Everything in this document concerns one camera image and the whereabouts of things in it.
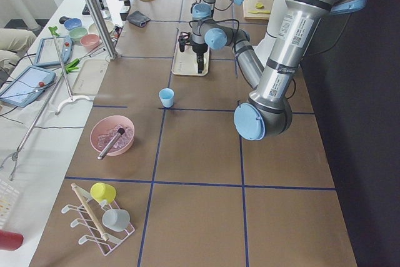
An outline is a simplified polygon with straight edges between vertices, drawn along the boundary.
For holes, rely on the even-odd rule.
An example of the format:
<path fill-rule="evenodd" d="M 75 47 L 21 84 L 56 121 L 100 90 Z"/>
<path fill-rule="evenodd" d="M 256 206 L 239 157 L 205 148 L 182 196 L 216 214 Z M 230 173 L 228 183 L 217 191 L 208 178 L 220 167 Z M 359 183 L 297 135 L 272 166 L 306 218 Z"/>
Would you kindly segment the green bowl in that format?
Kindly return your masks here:
<path fill-rule="evenodd" d="M 70 30 L 70 32 L 69 32 L 70 38 L 74 42 L 77 42 L 77 43 L 80 42 L 81 38 L 87 34 L 88 34 L 88 31 L 84 27 L 77 27 L 77 28 Z"/>

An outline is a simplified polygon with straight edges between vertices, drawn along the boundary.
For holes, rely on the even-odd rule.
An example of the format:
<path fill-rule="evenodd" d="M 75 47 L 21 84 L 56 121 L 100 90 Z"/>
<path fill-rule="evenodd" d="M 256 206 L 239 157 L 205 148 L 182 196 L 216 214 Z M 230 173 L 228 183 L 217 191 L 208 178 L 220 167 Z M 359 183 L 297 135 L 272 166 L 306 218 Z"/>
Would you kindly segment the clear cup on rack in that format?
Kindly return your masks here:
<path fill-rule="evenodd" d="M 103 214 L 102 223 L 115 232 L 122 232 L 130 224 L 130 214 L 125 209 L 109 209 Z"/>

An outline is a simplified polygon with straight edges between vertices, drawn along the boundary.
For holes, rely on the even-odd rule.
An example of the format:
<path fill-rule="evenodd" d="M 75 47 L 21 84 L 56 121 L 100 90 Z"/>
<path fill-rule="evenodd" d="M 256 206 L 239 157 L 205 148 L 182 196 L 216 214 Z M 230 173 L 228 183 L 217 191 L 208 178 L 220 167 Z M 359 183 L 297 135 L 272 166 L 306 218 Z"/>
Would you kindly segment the pink bowl with ice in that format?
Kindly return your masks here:
<path fill-rule="evenodd" d="M 93 127 L 90 134 L 91 146 L 100 153 L 119 128 L 124 128 L 125 133 L 108 152 L 107 156 L 117 156 L 125 153 L 133 145 L 135 127 L 129 118 L 121 115 L 108 116 Z"/>

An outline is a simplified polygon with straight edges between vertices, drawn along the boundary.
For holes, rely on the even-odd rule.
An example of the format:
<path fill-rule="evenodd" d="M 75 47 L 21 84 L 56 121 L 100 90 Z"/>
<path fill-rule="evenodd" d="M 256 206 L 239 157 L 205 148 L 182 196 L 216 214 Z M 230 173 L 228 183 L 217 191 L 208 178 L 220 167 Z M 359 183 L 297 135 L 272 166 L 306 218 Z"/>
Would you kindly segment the yellow cup on rack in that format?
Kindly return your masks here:
<path fill-rule="evenodd" d="M 117 192 L 114 186 L 98 182 L 91 186 L 90 195 L 98 203 L 106 201 L 109 204 L 115 200 Z"/>

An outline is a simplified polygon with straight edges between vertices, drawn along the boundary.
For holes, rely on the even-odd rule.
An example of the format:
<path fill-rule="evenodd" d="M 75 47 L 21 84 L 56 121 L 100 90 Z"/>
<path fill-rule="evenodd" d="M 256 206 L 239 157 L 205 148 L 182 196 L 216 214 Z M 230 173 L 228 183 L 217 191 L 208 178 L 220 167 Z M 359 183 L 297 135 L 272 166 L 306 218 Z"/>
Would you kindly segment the aluminium frame post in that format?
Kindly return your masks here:
<path fill-rule="evenodd" d="M 88 8 L 90 9 L 91 17 L 94 21 L 94 24 L 96 25 L 96 28 L 98 30 L 101 41 L 106 48 L 106 51 L 108 53 L 110 60 L 112 61 L 117 58 L 118 53 L 117 53 L 115 46 L 113 44 L 113 41 L 110 37 L 109 31 L 106 27 L 106 23 L 101 14 L 101 10 L 99 9 L 99 7 L 97 5 L 97 1 L 96 0 L 85 0 L 85 2 L 87 4 Z"/>

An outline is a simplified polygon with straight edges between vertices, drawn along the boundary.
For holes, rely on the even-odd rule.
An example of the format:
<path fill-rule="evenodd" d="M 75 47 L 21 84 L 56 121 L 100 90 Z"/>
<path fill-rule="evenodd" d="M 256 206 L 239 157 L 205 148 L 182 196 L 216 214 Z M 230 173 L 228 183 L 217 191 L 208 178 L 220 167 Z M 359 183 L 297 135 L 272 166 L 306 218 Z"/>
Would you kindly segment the blue bowl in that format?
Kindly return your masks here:
<path fill-rule="evenodd" d="M 79 18 L 70 18 L 66 20 L 63 25 L 68 31 L 72 31 L 73 29 L 81 27 L 82 21 Z"/>

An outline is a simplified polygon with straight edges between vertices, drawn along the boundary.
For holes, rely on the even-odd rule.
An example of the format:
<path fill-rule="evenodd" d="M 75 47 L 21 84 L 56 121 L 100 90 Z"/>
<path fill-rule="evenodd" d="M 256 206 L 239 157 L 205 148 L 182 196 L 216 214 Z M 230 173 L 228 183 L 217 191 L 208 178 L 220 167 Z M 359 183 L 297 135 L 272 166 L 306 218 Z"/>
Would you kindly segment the cream rabbit tray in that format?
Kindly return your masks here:
<path fill-rule="evenodd" d="M 177 76 L 205 76 L 209 71 L 209 55 L 210 49 L 204 53 L 204 68 L 199 72 L 197 56 L 192 47 L 185 46 L 184 52 L 181 52 L 177 44 L 171 71 Z"/>

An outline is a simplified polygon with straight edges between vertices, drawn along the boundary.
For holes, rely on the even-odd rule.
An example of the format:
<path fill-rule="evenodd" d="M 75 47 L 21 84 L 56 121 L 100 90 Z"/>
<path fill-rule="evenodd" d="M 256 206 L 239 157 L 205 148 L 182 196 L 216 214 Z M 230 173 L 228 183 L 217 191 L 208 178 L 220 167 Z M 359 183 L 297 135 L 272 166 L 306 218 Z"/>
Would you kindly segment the grey folded cloth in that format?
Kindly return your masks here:
<path fill-rule="evenodd" d="M 134 11 L 126 20 L 139 28 L 143 28 L 151 19 L 140 11 Z"/>

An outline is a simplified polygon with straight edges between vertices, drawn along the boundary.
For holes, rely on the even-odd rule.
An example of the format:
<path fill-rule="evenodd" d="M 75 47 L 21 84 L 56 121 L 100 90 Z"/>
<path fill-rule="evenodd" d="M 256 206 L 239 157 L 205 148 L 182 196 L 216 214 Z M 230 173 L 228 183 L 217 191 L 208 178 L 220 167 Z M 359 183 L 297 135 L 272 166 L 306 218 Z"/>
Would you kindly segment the pink plastic cup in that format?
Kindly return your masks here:
<path fill-rule="evenodd" d="M 181 32 L 180 38 L 181 38 L 181 42 L 182 43 L 190 44 L 190 42 L 191 42 L 191 33 Z"/>

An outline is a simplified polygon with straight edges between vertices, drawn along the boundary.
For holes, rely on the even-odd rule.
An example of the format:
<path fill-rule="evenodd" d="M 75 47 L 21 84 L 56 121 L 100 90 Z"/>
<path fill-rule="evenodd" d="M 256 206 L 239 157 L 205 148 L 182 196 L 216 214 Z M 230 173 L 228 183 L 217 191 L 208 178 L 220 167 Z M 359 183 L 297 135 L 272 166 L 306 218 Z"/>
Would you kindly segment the red cylinder object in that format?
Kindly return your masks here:
<path fill-rule="evenodd" d="M 24 236 L 20 233 L 1 230 L 0 232 L 0 249 L 6 251 L 14 251 L 21 247 Z"/>

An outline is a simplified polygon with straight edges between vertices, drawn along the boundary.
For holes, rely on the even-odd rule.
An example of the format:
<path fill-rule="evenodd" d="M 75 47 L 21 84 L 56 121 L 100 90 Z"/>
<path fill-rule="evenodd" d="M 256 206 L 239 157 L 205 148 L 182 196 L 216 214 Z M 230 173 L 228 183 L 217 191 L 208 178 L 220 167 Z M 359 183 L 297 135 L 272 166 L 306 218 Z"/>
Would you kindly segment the blue teach pendant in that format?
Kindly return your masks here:
<path fill-rule="evenodd" d="M 59 65 L 60 60 L 56 48 L 59 49 L 63 63 L 66 64 L 69 61 L 73 46 L 72 39 L 69 36 L 59 36 L 56 40 L 57 46 L 53 38 L 40 39 L 33 63 L 34 66 L 49 68 Z"/>
<path fill-rule="evenodd" d="M 54 82 L 54 71 L 28 66 L 1 92 L 1 101 L 24 108 L 35 101 Z"/>

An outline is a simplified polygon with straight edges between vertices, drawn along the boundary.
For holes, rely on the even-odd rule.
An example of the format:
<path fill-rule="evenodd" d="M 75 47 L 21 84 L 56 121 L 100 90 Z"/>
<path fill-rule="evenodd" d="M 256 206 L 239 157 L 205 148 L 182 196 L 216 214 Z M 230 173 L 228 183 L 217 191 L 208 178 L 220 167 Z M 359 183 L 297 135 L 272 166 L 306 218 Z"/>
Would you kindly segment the spare white tray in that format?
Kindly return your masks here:
<path fill-rule="evenodd" d="M 72 92 L 87 96 L 97 95 L 108 64 L 106 60 L 102 59 L 85 61 L 80 67 L 79 74 L 72 86 Z"/>

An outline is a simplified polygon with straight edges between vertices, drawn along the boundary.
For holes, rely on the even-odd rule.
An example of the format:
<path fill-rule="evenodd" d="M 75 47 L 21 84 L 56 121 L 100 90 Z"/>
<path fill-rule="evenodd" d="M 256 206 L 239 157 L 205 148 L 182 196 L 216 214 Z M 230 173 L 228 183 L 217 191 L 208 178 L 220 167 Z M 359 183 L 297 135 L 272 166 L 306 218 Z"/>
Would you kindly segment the blue plastic cup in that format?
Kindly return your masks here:
<path fill-rule="evenodd" d="M 171 88 L 163 88 L 159 92 L 161 104 L 165 108 L 170 108 L 174 105 L 174 91 Z"/>

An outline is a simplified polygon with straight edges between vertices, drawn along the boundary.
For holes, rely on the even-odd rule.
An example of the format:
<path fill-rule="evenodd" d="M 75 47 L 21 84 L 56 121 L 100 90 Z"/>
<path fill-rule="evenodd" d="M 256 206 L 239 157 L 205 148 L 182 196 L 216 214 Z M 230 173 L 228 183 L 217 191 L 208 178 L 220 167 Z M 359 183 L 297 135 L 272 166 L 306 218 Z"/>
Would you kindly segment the wooden cutting board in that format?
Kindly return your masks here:
<path fill-rule="evenodd" d="M 243 17 L 248 20 L 267 21 L 270 18 L 274 0 L 244 0 Z"/>

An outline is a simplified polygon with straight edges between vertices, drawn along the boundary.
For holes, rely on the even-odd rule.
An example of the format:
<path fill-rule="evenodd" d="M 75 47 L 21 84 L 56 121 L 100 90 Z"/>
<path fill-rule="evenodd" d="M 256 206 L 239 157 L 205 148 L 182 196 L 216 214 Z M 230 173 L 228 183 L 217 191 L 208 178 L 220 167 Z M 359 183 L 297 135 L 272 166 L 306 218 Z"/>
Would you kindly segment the pink small bowl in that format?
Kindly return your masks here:
<path fill-rule="evenodd" d="M 80 43 L 85 49 L 90 51 L 99 46 L 100 38 L 97 34 L 87 34 L 80 39 Z"/>

